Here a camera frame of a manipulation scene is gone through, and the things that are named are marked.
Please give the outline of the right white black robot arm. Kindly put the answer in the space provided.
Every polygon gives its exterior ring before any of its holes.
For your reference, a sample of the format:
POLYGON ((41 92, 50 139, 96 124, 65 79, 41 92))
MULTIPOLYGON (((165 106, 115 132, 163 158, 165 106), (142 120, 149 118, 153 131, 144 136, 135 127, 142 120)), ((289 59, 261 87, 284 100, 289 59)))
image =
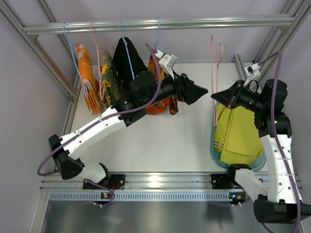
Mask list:
POLYGON ((244 107, 255 114, 254 124, 266 157, 268 186, 256 178, 248 165, 233 164, 228 168, 232 182, 242 187, 253 202, 259 223, 298 224, 311 215, 296 186, 291 142, 290 119, 282 111, 288 95, 287 85, 269 79, 260 93, 253 92, 244 81, 211 97, 229 109, 244 107))

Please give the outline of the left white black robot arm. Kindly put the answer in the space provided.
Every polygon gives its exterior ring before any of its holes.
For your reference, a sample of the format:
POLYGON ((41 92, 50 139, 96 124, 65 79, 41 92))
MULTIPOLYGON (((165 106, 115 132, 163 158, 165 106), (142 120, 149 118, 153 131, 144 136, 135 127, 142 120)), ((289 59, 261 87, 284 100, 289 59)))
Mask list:
POLYGON ((139 72, 130 82, 130 91, 109 106, 99 117, 76 131, 49 138, 53 160, 63 180, 75 177, 93 186, 106 187, 111 174, 103 163, 88 162, 83 153, 98 141, 144 117, 146 108, 169 97, 191 105, 208 93, 184 73, 168 76, 161 83, 150 71, 139 72))

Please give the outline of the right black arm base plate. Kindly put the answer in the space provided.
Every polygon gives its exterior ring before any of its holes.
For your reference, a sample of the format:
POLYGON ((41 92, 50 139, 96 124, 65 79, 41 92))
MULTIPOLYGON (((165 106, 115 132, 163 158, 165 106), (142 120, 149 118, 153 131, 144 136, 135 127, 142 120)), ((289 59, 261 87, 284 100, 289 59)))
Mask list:
POLYGON ((220 190, 220 189, 237 188, 237 186, 229 180, 227 174, 214 173, 214 174, 211 174, 210 177, 211 177, 211 185, 213 189, 220 190))

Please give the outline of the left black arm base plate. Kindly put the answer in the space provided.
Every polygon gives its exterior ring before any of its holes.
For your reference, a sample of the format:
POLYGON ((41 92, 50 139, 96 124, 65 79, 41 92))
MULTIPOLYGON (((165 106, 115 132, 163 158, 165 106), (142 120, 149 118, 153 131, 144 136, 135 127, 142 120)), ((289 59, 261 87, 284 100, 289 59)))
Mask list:
MULTIPOLYGON (((125 178, 126 178, 125 174, 111 174, 110 177, 106 177, 104 178, 103 181, 100 181, 99 183, 96 184, 108 188, 110 190, 120 190, 124 188, 125 178)), ((100 189, 100 187, 89 182, 84 182, 83 189, 85 190, 100 189)))

